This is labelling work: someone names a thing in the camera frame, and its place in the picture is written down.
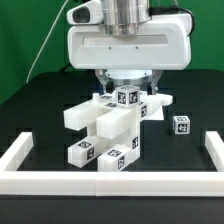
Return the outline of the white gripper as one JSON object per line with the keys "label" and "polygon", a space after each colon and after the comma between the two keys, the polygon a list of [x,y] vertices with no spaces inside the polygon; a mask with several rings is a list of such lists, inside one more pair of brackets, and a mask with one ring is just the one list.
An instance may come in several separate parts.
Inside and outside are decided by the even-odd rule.
{"label": "white gripper", "polygon": [[152,69],[147,93],[158,92],[162,70],[182,70],[191,60],[194,16],[177,6],[152,8],[147,0],[89,0],[67,12],[70,63],[96,69],[104,93],[115,90],[102,69]]}

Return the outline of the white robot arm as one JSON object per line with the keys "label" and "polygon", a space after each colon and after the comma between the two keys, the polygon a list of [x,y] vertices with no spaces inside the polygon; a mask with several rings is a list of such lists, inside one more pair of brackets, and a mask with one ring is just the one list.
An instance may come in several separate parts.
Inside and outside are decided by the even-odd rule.
{"label": "white robot arm", "polygon": [[89,0],[67,12],[68,55],[76,69],[92,69],[106,92],[148,85],[157,92],[164,70],[182,70],[191,60],[191,11],[153,7],[150,0]]}

